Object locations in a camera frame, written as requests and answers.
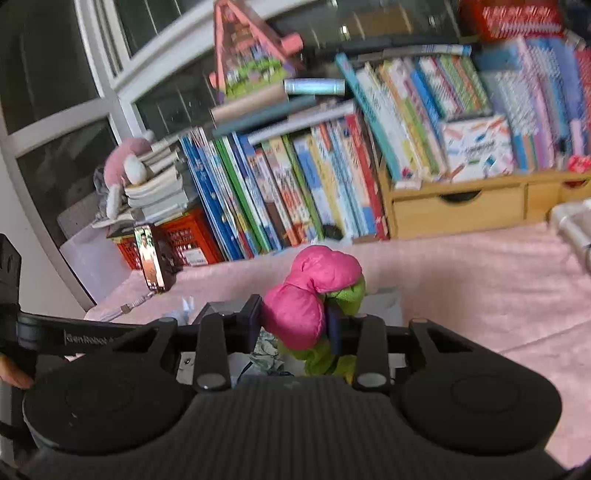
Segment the red box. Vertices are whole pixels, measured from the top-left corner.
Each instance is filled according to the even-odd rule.
[[[556,0],[461,0],[460,19],[482,42],[561,35]]]
[[[209,223],[201,207],[189,210],[182,217],[159,225],[173,249],[175,263],[179,267],[188,267],[189,263],[183,256],[184,250],[200,248],[209,265],[223,261],[222,253],[209,229]],[[125,261],[133,270],[141,270],[138,247],[135,236],[120,236],[112,239],[119,247]]]

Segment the window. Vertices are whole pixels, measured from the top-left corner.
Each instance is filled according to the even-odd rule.
[[[116,0],[130,55],[204,0]]]
[[[298,32],[305,46],[316,47],[377,35],[435,33],[454,37],[450,11],[447,0],[322,0],[268,22],[281,35]],[[209,109],[216,104],[215,91],[207,76],[214,62],[210,51],[135,102],[144,126],[157,138],[211,120]]]
[[[0,2],[0,100],[9,133],[96,97],[72,0]]]
[[[60,247],[98,209],[93,173],[116,147],[107,120],[94,122],[17,159],[47,231]]]
[[[209,109],[215,102],[207,76],[214,62],[210,51],[138,100],[136,106],[144,125],[156,138],[211,121]]]
[[[325,0],[269,23],[282,35],[298,32],[307,46],[379,35],[455,36],[450,9],[447,0]]]

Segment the stuffed toy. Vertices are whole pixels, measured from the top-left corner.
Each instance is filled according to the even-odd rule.
[[[124,187],[141,185],[148,179],[148,171],[138,157],[152,151],[154,133],[148,130],[143,137],[127,138],[111,152],[105,163],[107,217],[115,220],[121,209]]]
[[[313,245],[294,259],[285,281],[265,295],[263,327],[281,341],[281,348],[306,362],[307,375],[338,375],[351,382],[355,357],[330,353],[324,302],[336,301],[346,315],[359,311],[365,279],[355,257]]]

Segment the white wall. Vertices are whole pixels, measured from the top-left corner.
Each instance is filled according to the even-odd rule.
[[[26,312],[83,318],[85,311],[47,258],[25,215],[0,152],[0,232],[22,256],[20,304]]]

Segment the bed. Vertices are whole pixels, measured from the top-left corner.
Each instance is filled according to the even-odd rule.
[[[548,449],[564,466],[591,452],[591,277],[545,224],[412,241],[344,247],[362,264],[368,290],[398,286],[405,319],[426,317],[543,374],[563,414]],[[174,287],[121,323],[146,323],[208,301],[265,293],[282,281],[296,251],[188,268]],[[97,320],[147,292],[133,272],[86,318]]]

